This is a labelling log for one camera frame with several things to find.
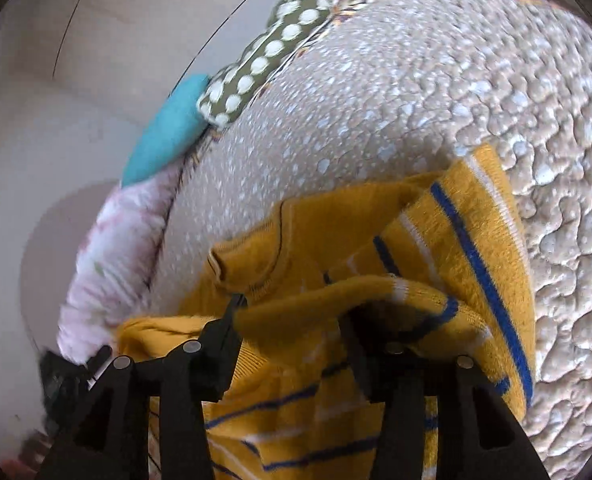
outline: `silver rivet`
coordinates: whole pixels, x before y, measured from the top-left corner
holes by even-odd
[[[189,339],[183,345],[183,352],[187,352],[188,354],[194,354],[198,352],[202,348],[201,342],[198,339]]]
[[[123,368],[127,368],[130,364],[132,364],[132,360],[129,359],[126,355],[119,355],[114,359],[114,368],[118,370],[122,370]]]
[[[458,359],[456,359],[456,364],[458,364],[458,366],[461,368],[466,368],[469,370],[469,368],[474,367],[474,360],[468,355],[459,355]]]
[[[405,351],[405,346],[400,341],[390,341],[385,345],[385,352],[398,355]]]

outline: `yellow sweater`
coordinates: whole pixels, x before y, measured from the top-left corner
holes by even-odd
[[[204,405],[217,478],[368,478],[383,406],[360,393],[336,322],[365,303],[425,357],[471,355],[524,416],[533,292],[511,189],[489,146],[444,173],[279,203],[251,232],[213,247],[178,317],[125,323],[120,351],[165,355],[220,317],[234,292],[250,305],[235,319],[243,348],[230,391]],[[428,397],[425,480],[435,476],[438,409]]]

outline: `white floor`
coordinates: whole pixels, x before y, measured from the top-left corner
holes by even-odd
[[[38,347],[55,344],[76,247],[143,126],[190,64],[233,61],[275,1],[10,0],[1,12],[0,459],[41,427]]]

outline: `green polka dot fabric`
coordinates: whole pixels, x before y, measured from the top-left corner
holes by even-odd
[[[281,0],[267,29],[250,43],[235,63],[224,67],[198,99],[205,120],[219,128],[233,123],[282,61],[294,52],[331,12],[329,0]]]

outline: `teal cloth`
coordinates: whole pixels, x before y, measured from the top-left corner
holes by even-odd
[[[207,127],[196,109],[209,76],[196,74],[183,80],[140,137],[122,173],[122,187],[153,176],[183,155]]]

